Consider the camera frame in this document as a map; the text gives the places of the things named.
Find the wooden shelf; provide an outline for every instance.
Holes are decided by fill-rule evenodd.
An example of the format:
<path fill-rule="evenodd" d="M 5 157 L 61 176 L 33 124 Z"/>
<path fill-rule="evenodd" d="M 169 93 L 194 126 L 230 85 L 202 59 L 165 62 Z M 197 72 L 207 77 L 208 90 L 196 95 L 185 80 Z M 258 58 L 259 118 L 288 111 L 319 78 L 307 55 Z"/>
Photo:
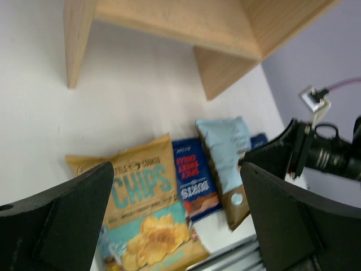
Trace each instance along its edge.
<path fill-rule="evenodd" d="M 261 58 L 239 0 L 98 0 L 95 18 L 225 53 Z"/>
<path fill-rule="evenodd" d="M 213 99 L 339 0 L 65 0 L 68 87 L 75 88 L 93 19 L 195 45 Z"/>

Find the chips bag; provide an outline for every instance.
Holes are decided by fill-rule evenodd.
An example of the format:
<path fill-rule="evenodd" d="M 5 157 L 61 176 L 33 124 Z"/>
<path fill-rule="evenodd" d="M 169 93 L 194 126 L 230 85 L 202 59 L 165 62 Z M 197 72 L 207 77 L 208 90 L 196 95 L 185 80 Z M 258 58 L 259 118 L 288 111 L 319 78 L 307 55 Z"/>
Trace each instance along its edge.
<path fill-rule="evenodd" d="M 185 270 L 208 253 L 177 197 L 169 135 L 111 158 L 66 156 L 76 175 L 111 161 L 115 177 L 98 248 L 106 271 Z"/>
<path fill-rule="evenodd" d="M 250 134 L 242 117 L 225 120 L 197 120 L 197 130 L 210 156 L 218 195 L 231 230 L 249 214 L 238 161 L 251 148 Z"/>
<path fill-rule="evenodd" d="M 222 209 L 200 138 L 173 141 L 178 195 L 192 222 Z"/>

